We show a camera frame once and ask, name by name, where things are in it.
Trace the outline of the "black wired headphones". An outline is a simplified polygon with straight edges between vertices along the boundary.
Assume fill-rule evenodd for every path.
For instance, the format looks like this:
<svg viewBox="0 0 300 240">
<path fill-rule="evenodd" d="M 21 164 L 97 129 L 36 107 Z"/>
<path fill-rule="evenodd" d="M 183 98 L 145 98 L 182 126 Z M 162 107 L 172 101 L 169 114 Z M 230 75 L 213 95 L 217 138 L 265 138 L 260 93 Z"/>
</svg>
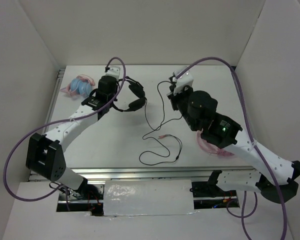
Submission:
<svg viewBox="0 0 300 240">
<path fill-rule="evenodd" d="M 145 120 L 146 120 L 146 123 L 148 125 L 148 127 L 150 128 L 150 131 L 145 133 L 143 136 L 142 136 L 142 140 L 143 141 L 147 141 L 147 140 L 154 140 L 156 141 L 161 147 L 163 147 L 166 151 L 167 151 L 167 154 L 166 155 L 162 155 L 162 154 L 159 154 L 157 152 L 154 152 L 154 151 L 151 151 L 151 150 L 145 150 L 143 152 L 140 153 L 139 157 L 138 157 L 138 160 L 139 162 L 142 164 L 142 165 L 145 165 L 145 166 L 149 166 L 149 167 L 154 167 L 154 166 L 158 166 L 158 165 L 162 165 L 162 164 L 175 164 L 178 160 L 179 160 L 179 157 L 182 153 L 182 150 L 183 150 L 183 142 L 181 141 L 180 138 L 178 138 L 177 136 L 175 135 L 172 135 L 172 134 L 164 134 L 164 135 L 161 135 L 159 136 L 158 138 L 155 138 L 153 136 L 151 136 L 151 134 L 153 134 L 154 132 L 158 132 L 159 130 L 161 130 L 161 128 L 171 122 L 171 121 L 177 121 L 177 120 L 180 120 L 182 117 L 179 117 L 179 118 L 171 118 L 169 120 L 166 120 L 166 110 L 165 110 L 165 102 L 164 102 L 164 99 L 163 99 L 163 95 L 160 91 L 160 85 L 161 84 L 164 84 L 164 83 L 169 83 L 169 81 L 167 80 L 163 80 L 163 81 L 160 81 L 157 85 L 156 85 L 156 90 L 158 92 L 158 95 L 160 97 L 160 100 L 161 100 L 161 105 L 162 105 L 162 120 L 160 122 L 160 124 L 157 126 L 157 127 L 153 127 L 149 120 L 148 120 L 148 116 L 147 116 L 147 104 L 148 104 L 148 99 L 146 97 L 146 92 L 144 90 L 144 87 L 142 86 L 142 84 L 134 79 L 132 79 L 131 77 L 126 77 L 125 80 L 129 83 L 129 90 L 137 97 L 137 100 L 131 102 L 128 104 L 128 107 L 127 109 L 121 109 L 119 107 L 117 107 L 114 103 L 112 104 L 112 107 L 118 111 L 118 112 L 121 112 L 121 113 L 130 113 L 130 112 L 136 112 L 142 108 L 144 108 L 144 117 L 145 117 Z M 160 158 L 163 158 L 163 159 L 167 159 L 171 156 L 171 151 L 170 149 L 164 145 L 160 140 L 164 139 L 164 138 L 174 138 L 177 143 L 178 143 L 178 146 L 179 146 L 179 149 L 178 149 L 178 153 L 175 157 L 174 160 L 172 161 L 168 161 L 168 160 L 165 160 L 165 161 L 159 161 L 159 162 L 156 162 L 156 163 L 145 163 L 142 161 L 142 155 L 144 154 L 152 154 L 152 155 L 155 155 L 157 157 L 160 157 Z"/>
</svg>

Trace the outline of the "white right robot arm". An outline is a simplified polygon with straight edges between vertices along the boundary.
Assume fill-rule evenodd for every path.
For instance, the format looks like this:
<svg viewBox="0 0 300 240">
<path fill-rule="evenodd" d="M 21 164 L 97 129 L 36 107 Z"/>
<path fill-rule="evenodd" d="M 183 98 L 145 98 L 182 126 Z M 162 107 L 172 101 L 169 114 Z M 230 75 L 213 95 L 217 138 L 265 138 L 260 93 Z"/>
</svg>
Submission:
<svg viewBox="0 0 300 240">
<path fill-rule="evenodd" d="M 179 111 L 189 128 L 199 132 L 202 140 L 244 160 L 253 170 L 214 170 L 207 181 L 213 196 L 222 192 L 247 191 L 260 193 L 265 199 L 280 204 L 297 195 L 300 161 L 289 161 L 276 155 L 226 115 L 217 113 L 218 102 L 207 92 L 194 91 L 189 85 L 180 91 L 176 85 L 167 94 L 172 108 Z"/>
</svg>

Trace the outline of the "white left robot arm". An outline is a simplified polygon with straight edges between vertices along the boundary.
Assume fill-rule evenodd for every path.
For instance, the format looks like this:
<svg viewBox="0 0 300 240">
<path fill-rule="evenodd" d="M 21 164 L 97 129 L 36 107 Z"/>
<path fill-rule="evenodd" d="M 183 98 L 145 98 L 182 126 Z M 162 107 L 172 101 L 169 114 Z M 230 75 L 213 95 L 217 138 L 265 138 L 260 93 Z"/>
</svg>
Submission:
<svg viewBox="0 0 300 240">
<path fill-rule="evenodd" d="M 70 189 L 76 199 L 83 199 L 96 188 L 66 165 L 64 153 L 68 146 L 88 127 L 97 123 L 112 106 L 119 88 L 119 78 L 104 75 L 97 88 L 81 103 L 65 122 L 44 134 L 33 134 L 28 142 L 26 167 L 51 182 Z"/>
</svg>

